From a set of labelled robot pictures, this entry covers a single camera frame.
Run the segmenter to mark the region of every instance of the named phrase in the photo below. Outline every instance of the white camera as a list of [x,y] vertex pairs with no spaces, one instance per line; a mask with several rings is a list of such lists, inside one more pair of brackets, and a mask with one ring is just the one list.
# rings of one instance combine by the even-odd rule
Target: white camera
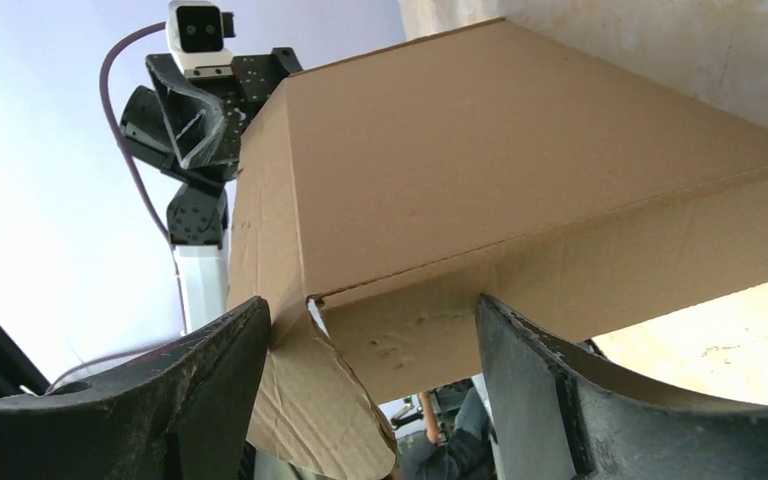
[[222,12],[216,5],[200,0],[170,2],[166,41],[185,77],[232,75],[234,55],[225,48]]

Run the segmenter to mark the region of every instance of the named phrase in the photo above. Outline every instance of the jeans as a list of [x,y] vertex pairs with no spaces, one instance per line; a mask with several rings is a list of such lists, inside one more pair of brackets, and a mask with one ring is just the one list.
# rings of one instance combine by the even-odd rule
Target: jeans
[[463,430],[476,439],[484,441],[489,426],[490,417],[487,416],[481,397],[474,388],[469,389],[460,411],[455,416],[455,430]]

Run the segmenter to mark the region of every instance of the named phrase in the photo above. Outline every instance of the wire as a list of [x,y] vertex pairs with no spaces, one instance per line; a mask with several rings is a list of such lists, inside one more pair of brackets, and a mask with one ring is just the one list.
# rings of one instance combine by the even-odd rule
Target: wire
[[[157,227],[157,230],[160,232],[160,234],[163,235],[163,239],[169,245],[169,251],[172,253],[173,246],[170,243],[169,231],[166,229],[166,226],[163,225],[163,221],[160,219],[160,215],[158,215],[157,210],[151,203],[151,198],[148,196],[145,183],[143,182],[142,176],[140,175],[140,171],[137,169],[134,156],[131,154],[130,150],[128,150],[128,144],[125,142],[125,135],[123,135],[122,131],[119,130],[119,122],[116,120],[116,115],[113,113],[113,104],[110,100],[110,70],[113,67],[113,62],[116,60],[116,57],[118,57],[120,53],[122,53],[126,48],[128,48],[128,46],[137,40],[147,37],[153,33],[162,32],[165,27],[166,22],[158,22],[153,25],[141,28],[136,32],[126,36],[122,40],[119,40],[119,42],[117,42],[116,45],[114,45],[113,48],[107,52],[107,55],[104,57],[104,61],[101,63],[101,70],[98,74],[98,91],[101,97],[101,106],[104,110],[104,117],[107,119],[107,125],[110,127],[111,133],[113,133],[113,138],[116,139],[116,145],[119,147],[119,152],[122,153],[122,158],[125,160],[125,165],[128,167],[128,172],[131,174],[131,179],[134,181],[134,186],[137,187],[137,192],[140,194],[140,199],[142,200],[143,205],[145,205],[145,208],[148,211],[152,222],[154,222],[154,225]],[[184,313],[184,292],[181,285],[181,271],[178,267],[178,262],[175,261],[174,254],[172,257],[172,264],[175,268],[175,281],[178,284],[178,301],[181,306],[181,318],[185,322],[184,328],[186,329],[186,319]],[[48,389],[46,389],[45,393],[48,394],[55,390],[61,382],[63,382],[70,375],[73,375],[75,372],[91,367],[93,365],[113,361],[119,358],[140,355],[166,345],[170,341],[171,340],[167,340],[162,343],[143,345],[142,347],[107,355],[76,365],[69,370],[66,370],[63,374],[57,377],[57,379],[51,382],[51,385],[48,387]]]

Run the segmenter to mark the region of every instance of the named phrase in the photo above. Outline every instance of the white wall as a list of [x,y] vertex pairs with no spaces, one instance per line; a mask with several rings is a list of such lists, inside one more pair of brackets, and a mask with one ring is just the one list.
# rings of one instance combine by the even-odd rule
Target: white wall
[[[313,67],[404,39],[396,0],[219,1],[236,13],[238,54],[296,49]],[[182,328],[171,258],[131,183],[98,99],[98,69],[128,33],[162,21],[166,1],[0,0],[0,324],[49,379]],[[114,110],[143,59],[113,68]],[[143,168],[159,211],[176,182]]]

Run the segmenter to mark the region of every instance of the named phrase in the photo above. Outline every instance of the brown cardboard box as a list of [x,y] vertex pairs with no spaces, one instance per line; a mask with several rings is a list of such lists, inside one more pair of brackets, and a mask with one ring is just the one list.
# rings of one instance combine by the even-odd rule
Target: brown cardboard box
[[293,76],[243,142],[249,440],[329,477],[389,471],[377,403],[479,371],[481,292],[580,341],[768,281],[768,131],[504,21]]

